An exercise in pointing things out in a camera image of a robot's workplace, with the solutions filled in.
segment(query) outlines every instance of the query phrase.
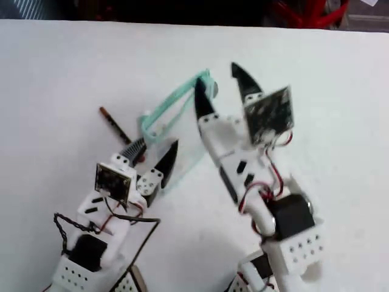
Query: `electrical cable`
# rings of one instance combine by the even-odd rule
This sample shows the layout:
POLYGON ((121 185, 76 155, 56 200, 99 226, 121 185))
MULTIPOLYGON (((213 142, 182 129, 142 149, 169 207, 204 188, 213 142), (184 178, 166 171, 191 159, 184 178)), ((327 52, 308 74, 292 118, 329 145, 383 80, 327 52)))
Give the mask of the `electrical cable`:
POLYGON ((292 139, 293 139, 293 131, 291 131, 291 132, 289 133, 289 137, 288 137, 288 138, 286 139, 286 141, 283 142, 283 143, 277 144, 277 140, 278 140, 278 138, 277 138, 276 141, 274 142, 273 148, 274 148, 274 147, 284 147, 284 146, 287 146, 287 144, 289 144, 289 143, 291 142, 292 139))
POLYGON ((265 182, 262 182, 262 181, 254 181, 254 182, 252 182, 251 184, 249 184, 247 186, 246 191, 244 192, 243 198, 242 198, 242 200, 241 200, 241 202, 239 203, 239 206, 238 206, 239 213, 242 214, 244 212, 244 205, 246 204, 246 196, 249 193, 249 190, 252 189, 255 186, 262 186, 262 187, 266 188, 267 192, 266 192, 265 196, 263 196, 262 192, 259 192, 259 194, 262 196, 262 199, 267 199, 268 200, 268 199, 273 197, 271 188, 269 187, 268 184, 266 184, 265 182))
POLYGON ((128 269, 130 267, 133 266, 133 264, 135 263, 136 259, 138 258, 140 252, 142 251, 143 247, 146 245, 146 242, 148 241, 148 239, 150 238, 151 234, 153 234, 154 230, 157 228, 157 226, 159 225, 160 223, 160 218, 139 218, 139 217, 133 217, 133 216, 127 216, 127 215, 119 215, 119 214, 115 214, 111 207, 109 206, 108 204, 108 201, 106 198, 104 198, 104 201, 105 201, 105 204, 107 205, 107 208, 108 210, 112 213, 113 216, 115 216, 116 218, 119 218, 119 219, 122 219, 122 220, 127 220, 127 221, 137 221, 137 222, 149 222, 149 223, 155 223, 153 228, 151 228, 151 230, 149 231, 148 235, 146 236, 146 238, 144 239, 144 241, 142 242, 142 244, 140 245, 140 248, 138 249, 138 251, 136 252, 133 260, 131 261, 131 263, 129 264, 128 266, 128 269))
MULTIPOLYGON (((137 218, 141 217, 143 215, 143 207, 142 207, 142 205, 137 204, 137 203, 133 203, 133 202, 129 202, 129 203, 139 209, 139 213, 135 217, 137 217, 137 218)), ((138 223, 138 221, 133 221, 133 222, 130 223, 130 225, 135 225, 137 223, 138 223)))
POLYGON ((73 220, 71 220, 70 218, 60 214, 60 213, 54 213, 54 223, 55 225, 57 226, 58 230, 60 231, 60 234, 62 236, 62 251, 61 251, 61 255, 62 254, 69 254, 70 250, 67 249, 67 235, 66 235, 66 231, 63 230, 62 228, 62 225, 60 225, 60 223, 58 222, 58 217, 60 217, 62 220, 64 220, 65 222, 69 223, 70 225, 73 225, 74 227, 82 230, 82 231, 86 231, 86 232, 94 232, 94 233, 97 233, 98 231, 96 231, 95 227, 96 227, 96 224, 91 222, 90 225, 87 227, 87 226, 84 226, 80 223, 77 223, 73 220))
POLYGON ((113 292, 115 291, 115 288, 117 287, 117 285, 122 281, 122 279, 126 276, 127 273, 130 273, 131 272, 131 267, 134 265, 135 261, 137 260, 140 252, 142 251, 143 247, 146 245, 147 241, 149 240, 149 238, 151 237, 151 235, 153 234, 153 232, 156 230, 156 228, 158 227, 159 223, 160 223, 160 218, 139 218, 139 217, 132 217, 132 216, 126 216, 126 215, 119 215, 119 214, 115 214, 111 207, 109 206, 108 204, 108 201, 106 198, 104 198, 104 201, 105 201, 105 204, 107 205, 107 208, 108 210, 112 213, 113 216, 115 216, 116 218, 119 218, 119 219, 122 219, 122 220, 127 220, 127 221, 136 221, 136 222, 149 222, 149 223, 155 223, 154 226, 150 229, 149 233, 147 234, 146 238, 143 240, 142 244, 140 245, 139 249, 137 250, 137 252, 135 253, 135 256, 133 257, 133 260, 131 261, 131 263, 128 265, 126 271, 124 272, 124 274, 119 278, 119 280, 115 283, 115 285, 111 288, 110 292, 113 292))
MULTIPOLYGON (((118 208, 119 206, 120 206, 120 203, 117 203, 115 209, 118 208)), ((111 214, 110 216, 108 216, 107 220, 105 220, 105 222, 103 223, 103 225, 99 228, 100 230, 96 232, 97 235, 100 234, 100 233, 102 233, 102 232, 104 231, 106 225, 107 225, 108 222, 112 219, 112 217, 113 217, 112 214, 111 214)))
POLYGON ((50 284, 49 286, 47 286, 45 289, 43 289, 43 291, 42 292, 46 292, 46 291, 48 291, 49 290, 49 288, 51 287, 51 285, 52 284, 50 284))
POLYGON ((276 194, 276 197, 278 197, 278 196, 282 195, 282 193, 283 193, 283 191, 284 191, 284 181, 282 180, 282 177, 281 177, 281 175, 280 175, 280 173, 279 173, 277 167, 276 167, 275 164, 273 163, 273 160, 270 158, 268 151, 269 151, 269 147, 266 148, 265 154, 266 154, 267 158, 268 158, 269 161, 270 161, 270 164, 271 164, 272 169, 273 169, 273 171, 274 171, 274 173, 275 173, 275 176, 276 176, 277 179, 278 179, 278 182, 280 183, 280 190, 278 191, 278 194, 276 194))

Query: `white surface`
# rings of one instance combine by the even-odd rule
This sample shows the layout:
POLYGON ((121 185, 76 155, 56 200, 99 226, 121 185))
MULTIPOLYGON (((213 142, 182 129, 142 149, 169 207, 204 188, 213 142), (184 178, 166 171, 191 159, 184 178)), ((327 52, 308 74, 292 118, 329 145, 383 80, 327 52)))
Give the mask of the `white surface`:
MULTIPOLYGON (((388 35, 0 21, 0 40, 2 291, 49 284, 61 249, 53 213, 75 217, 96 162, 120 150, 98 107, 135 137, 140 113, 208 67, 216 106, 239 114, 231 61, 266 92, 291 85, 295 135, 277 151, 321 202, 321 291, 389 290, 388 35)), ((148 215, 162 218, 137 262, 150 292, 224 291, 258 247, 208 156, 148 215)), ((135 225, 129 251, 150 227, 135 225)))

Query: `white 3d-printed part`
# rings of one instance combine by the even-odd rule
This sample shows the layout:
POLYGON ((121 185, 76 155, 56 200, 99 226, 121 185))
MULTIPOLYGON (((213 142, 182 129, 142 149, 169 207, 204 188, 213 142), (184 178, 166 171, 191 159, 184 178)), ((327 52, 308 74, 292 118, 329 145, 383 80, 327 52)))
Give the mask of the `white 3d-printed part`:
POLYGON ((323 223, 317 219, 314 227, 299 234, 280 242, 266 242, 263 249, 269 258, 278 259, 277 267, 272 265, 274 272, 277 269, 282 273, 302 275, 309 265, 320 261, 325 248, 323 233, 323 223))
POLYGON ((62 256, 53 276, 50 292, 107 292, 125 269, 123 258, 117 259, 109 269, 91 272, 62 256))
POLYGON ((151 169, 146 172, 137 182, 137 191, 142 196, 150 196, 155 188, 159 186, 164 178, 164 174, 156 169, 151 169))

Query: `black wire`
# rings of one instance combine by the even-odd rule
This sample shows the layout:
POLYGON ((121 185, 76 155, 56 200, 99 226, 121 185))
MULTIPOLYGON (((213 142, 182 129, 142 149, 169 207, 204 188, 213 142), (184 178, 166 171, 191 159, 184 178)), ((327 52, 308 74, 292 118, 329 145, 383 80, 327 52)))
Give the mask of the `black wire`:
POLYGON ((64 216, 64 215, 62 215, 60 213, 54 213, 54 223, 57 226, 57 228, 60 231, 60 234, 62 236, 62 251, 61 251, 61 255, 62 254, 69 254, 69 250, 67 249, 67 235, 66 235, 65 230, 63 230, 62 225, 60 225, 60 223, 58 222, 58 217, 60 217, 65 222, 73 225, 74 227, 81 229, 82 231, 88 231, 88 232, 95 232, 95 233, 97 233, 97 231, 95 230, 95 224, 92 223, 92 222, 91 222, 91 224, 88 227, 86 227, 86 226, 81 225, 80 223, 77 223, 77 222, 71 220, 70 218, 68 218, 68 217, 66 217, 66 216, 64 216))
POLYGON ((108 204, 108 201, 106 198, 104 198, 104 201, 105 201, 105 204, 107 205, 107 208, 108 210, 112 213, 113 216, 115 216, 116 218, 118 219, 122 219, 122 220, 127 220, 127 221, 136 221, 136 222, 149 222, 149 223, 152 223, 154 222, 154 226, 153 228, 151 228, 151 230, 149 231, 149 233, 147 234, 146 238, 143 240, 142 244, 140 245, 138 251, 136 252, 133 260, 131 261, 131 263, 128 265, 126 271, 124 272, 124 274, 119 278, 119 280, 115 283, 115 285, 112 287, 112 289, 110 290, 111 291, 114 291, 115 288, 117 287, 117 285, 122 281, 122 279, 126 276, 127 273, 130 273, 131 271, 131 267, 134 265, 135 261, 137 260, 140 252, 142 251, 143 247, 146 245, 148 239, 151 237, 151 235, 153 234, 153 232, 156 230, 156 228, 158 227, 159 223, 160 223, 160 218, 139 218, 139 217, 132 217, 132 216, 126 216, 126 215, 119 215, 119 214, 115 214, 111 207, 109 206, 108 204))

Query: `hole pattern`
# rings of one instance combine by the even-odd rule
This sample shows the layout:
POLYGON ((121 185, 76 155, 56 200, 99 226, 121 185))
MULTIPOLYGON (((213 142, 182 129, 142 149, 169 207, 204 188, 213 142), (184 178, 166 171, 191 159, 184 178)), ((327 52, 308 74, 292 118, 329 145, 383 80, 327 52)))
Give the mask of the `hole pattern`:
MULTIPOLYGON (((302 256, 302 259, 304 259, 304 260, 309 259, 309 256, 314 256, 316 252, 322 252, 323 251, 323 246, 322 245, 318 246, 317 248, 314 245, 314 241, 317 241, 317 240, 321 239, 320 235, 316 234, 316 235, 313 236, 313 238, 314 239, 308 237, 306 239, 306 244, 307 244, 306 248, 308 248, 308 246, 309 246, 309 249, 307 250, 307 253, 304 253, 303 255, 300 255, 300 256, 302 256)), ((291 254, 293 254, 294 252, 297 252, 297 254, 298 254, 303 248, 304 248, 303 243, 302 242, 298 242, 297 246, 290 246, 289 247, 289 252, 291 254)), ((293 257, 293 262, 294 263, 298 263, 298 260, 299 260, 298 257, 293 257)))
POLYGON ((84 290, 83 282, 88 281, 87 277, 82 277, 81 274, 77 273, 74 269, 70 270, 69 267, 65 266, 64 273, 61 275, 61 279, 74 287, 80 287, 84 290))

